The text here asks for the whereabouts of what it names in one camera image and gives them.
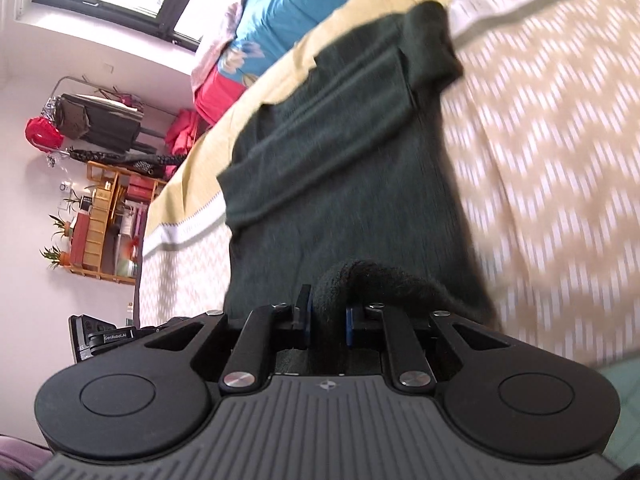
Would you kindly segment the wooden storage shelf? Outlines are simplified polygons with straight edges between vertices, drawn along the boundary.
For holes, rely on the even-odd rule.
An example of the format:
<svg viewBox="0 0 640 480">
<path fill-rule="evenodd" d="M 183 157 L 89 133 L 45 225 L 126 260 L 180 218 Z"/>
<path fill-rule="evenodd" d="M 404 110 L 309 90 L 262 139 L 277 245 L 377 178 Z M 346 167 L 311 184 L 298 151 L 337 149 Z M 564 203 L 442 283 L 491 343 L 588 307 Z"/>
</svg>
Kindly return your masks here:
<svg viewBox="0 0 640 480">
<path fill-rule="evenodd" d="M 88 162 L 85 201 L 66 228 L 62 267 L 83 276 L 134 284 L 146 215 L 166 183 L 133 171 Z"/>
</svg>

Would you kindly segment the red bed sheet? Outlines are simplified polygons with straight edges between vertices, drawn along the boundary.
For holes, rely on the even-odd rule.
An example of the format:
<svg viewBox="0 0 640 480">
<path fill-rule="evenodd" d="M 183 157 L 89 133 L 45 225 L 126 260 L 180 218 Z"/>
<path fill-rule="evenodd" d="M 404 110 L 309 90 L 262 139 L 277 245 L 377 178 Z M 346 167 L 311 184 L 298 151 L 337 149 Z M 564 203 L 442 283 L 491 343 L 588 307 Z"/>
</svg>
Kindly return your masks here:
<svg viewBox="0 0 640 480">
<path fill-rule="evenodd" d="M 218 68 L 213 67 L 194 93 L 195 110 L 210 126 L 214 126 L 245 90 L 245 86 L 221 75 Z"/>
</svg>

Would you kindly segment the blue floral quilt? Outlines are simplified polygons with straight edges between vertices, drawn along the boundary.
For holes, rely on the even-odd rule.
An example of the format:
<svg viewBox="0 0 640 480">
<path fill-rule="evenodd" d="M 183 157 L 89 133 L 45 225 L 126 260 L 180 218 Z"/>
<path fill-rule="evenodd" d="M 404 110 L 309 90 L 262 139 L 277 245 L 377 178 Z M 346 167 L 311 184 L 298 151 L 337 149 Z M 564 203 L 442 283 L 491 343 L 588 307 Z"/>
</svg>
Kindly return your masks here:
<svg viewBox="0 0 640 480">
<path fill-rule="evenodd" d="M 221 53 L 221 76 L 249 87 L 311 29 L 348 0 L 244 0 L 235 35 Z"/>
</svg>

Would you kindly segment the mint green checked sheet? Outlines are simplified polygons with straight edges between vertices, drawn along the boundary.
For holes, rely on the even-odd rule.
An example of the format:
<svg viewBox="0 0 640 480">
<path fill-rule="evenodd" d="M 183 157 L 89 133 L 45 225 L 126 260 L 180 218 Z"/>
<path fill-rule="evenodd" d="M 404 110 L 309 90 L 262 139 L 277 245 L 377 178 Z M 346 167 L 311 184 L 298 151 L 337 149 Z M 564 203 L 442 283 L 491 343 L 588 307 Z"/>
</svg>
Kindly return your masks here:
<svg viewBox="0 0 640 480">
<path fill-rule="evenodd" d="M 608 378 L 620 397 L 620 418 L 605 456 L 616 465 L 628 468 L 639 463 L 640 455 L 639 357 L 602 367 L 600 373 Z"/>
</svg>

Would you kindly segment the pink blanket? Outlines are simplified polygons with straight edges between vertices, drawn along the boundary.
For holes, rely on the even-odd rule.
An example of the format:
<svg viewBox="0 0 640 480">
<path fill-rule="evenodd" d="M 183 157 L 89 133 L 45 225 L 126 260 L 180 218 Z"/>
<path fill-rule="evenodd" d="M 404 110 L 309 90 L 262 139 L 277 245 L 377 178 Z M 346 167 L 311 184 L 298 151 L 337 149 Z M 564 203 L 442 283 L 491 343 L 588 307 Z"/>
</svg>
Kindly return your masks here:
<svg viewBox="0 0 640 480">
<path fill-rule="evenodd" d="M 195 94 L 204 84 L 210 71 L 219 60 L 222 51 L 234 39 L 243 13 L 242 1 L 232 3 L 214 16 L 195 52 L 191 70 L 191 90 Z"/>
</svg>

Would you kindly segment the dark green knit sweater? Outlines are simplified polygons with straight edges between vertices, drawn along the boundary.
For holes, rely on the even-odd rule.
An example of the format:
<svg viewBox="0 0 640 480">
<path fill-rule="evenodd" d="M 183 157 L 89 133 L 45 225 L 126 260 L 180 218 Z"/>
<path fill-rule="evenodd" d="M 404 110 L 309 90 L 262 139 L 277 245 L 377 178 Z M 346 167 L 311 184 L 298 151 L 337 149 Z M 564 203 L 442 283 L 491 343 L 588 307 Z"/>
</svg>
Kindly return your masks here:
<svg viewBox="0 0 640 480">
<path fill-rule="evenodd" d="M 333 41 L 286 100 L 258 108 L 218 178 L 228 315 L 370 263 L 495 321 L 442 142 L 440 96 L 461 72 L 446 10 L 424 1 Z"/>
</svg>

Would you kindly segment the yellow beige patterned bed cover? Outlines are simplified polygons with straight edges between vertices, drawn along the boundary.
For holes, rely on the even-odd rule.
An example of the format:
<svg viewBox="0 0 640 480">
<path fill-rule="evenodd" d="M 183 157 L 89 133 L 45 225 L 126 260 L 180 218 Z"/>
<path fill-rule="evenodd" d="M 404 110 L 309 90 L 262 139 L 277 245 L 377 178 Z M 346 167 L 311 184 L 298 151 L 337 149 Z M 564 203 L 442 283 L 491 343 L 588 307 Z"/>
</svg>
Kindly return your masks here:
<svg viewBox="0 0 640 480">
<path fill-rule="evenodd" d="M 152 203 L 137 315 L 222 306 L 230 278 L 216 177 L 262 104 L 287 98 L 345 32 L 423 0 L 348 0 L 202 136 Z M 444 137 L 506 332 L 588 363 L 639 350 L 639 0 L 437 0 L 464 74 Z"/>
</svg>

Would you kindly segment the red clothes pile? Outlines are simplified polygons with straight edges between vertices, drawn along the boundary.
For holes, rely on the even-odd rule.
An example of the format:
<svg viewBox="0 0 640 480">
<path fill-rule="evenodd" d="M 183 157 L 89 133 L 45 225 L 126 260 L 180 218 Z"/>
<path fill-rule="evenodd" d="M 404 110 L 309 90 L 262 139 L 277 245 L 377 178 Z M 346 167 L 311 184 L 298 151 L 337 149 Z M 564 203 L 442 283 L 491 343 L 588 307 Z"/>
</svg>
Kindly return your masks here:
<svg viewBox="0 0 640 480">
<path fill-rule="evenodd" d="M 179 110 L 166 136 L 166 153 L 187 155 L 208 127 L 196 110 Z"/>
</svg>

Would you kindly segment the red bag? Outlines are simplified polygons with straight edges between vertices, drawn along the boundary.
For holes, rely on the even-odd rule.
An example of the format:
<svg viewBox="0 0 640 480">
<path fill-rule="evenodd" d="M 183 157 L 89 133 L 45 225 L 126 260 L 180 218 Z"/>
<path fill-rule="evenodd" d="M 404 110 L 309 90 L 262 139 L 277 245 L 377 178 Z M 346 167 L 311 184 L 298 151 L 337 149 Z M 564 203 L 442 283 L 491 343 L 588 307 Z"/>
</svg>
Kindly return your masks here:
<svg viewBox="0 0 640 480">
<path fill-rule="evenodd" d="M 43 153 L 52 153 L 61 148 L 64 136 L 49 119 L 42 116 L 30 118 L 25 127 L 27 142 Z"/>
</svg>

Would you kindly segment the metal clothes rack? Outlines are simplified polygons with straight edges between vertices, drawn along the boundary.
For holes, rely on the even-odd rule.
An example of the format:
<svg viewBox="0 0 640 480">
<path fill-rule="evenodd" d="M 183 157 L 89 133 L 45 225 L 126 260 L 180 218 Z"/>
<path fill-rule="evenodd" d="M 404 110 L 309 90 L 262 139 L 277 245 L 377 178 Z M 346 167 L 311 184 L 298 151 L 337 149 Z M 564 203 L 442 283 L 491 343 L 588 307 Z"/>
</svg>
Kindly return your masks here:
<svg viewBox="0 0 640 480">
<path fill-rule="evenodd" d="M 143 125 L 143 110 L 115 91 L 93 89 L 93 94 L 51 92 L 39 116 L 50 140 L 35 141 L 36 148 L 50 158 L 98 162 L 151 177 L 183 163 L 185 154 L 165 154 L 139 140 L 160 137 Z"/>
</svg>

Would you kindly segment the potted green plant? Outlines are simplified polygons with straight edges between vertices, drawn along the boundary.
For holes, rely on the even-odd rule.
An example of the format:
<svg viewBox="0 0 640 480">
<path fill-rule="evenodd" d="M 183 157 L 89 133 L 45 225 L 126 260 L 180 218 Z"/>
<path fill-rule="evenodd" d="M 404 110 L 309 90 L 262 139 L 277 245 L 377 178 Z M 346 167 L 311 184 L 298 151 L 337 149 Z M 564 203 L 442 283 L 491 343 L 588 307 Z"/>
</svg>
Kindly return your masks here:
<svg viewBox="0 0 640 480">
<path fill-rule="evenodd" d="M 54 240 L 55 237 L 61 240 L 67 240 L 67 248 L 62 249 L 52 243 L 50 246 L 40 249 L 40 256 L 47 260 L 51 269 L 58 268 L 59 266 L 68 268 L 70 266 L 70 241 L 72 240 L 74 229 L 69 221 L 63 220 L 54 214 L 49 214 L 49 219 L 54 227 L 51 240 Z"/>
</svg>

